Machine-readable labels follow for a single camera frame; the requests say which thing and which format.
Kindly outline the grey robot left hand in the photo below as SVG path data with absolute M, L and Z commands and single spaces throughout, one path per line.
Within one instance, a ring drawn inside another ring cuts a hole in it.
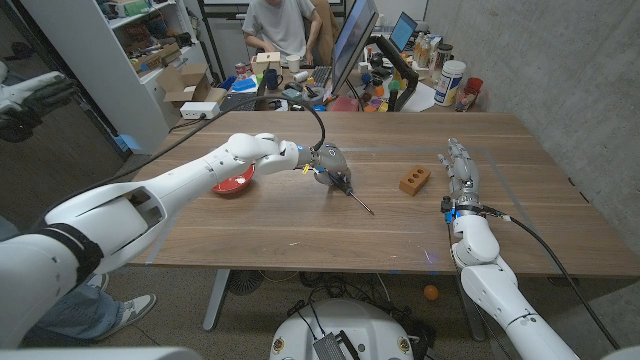
M 331 186 L 351 182 L 351 170 L 341 150 L 333 143 L 325 143 L 318 150 L 298 145 L 297 168 L 306 165 L 314 172 L 314 178 L 321 184 Z

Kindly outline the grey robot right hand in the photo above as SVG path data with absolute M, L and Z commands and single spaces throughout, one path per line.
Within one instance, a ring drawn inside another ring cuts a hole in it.
M 456 208 L 462 211 L 479 213 L 482 205 L 479 201 L 480 176 L 474 160 L 466 148 L 456 139 L 448 139 L 449 158 L 438 155 L 449 177 L 451 197 Z

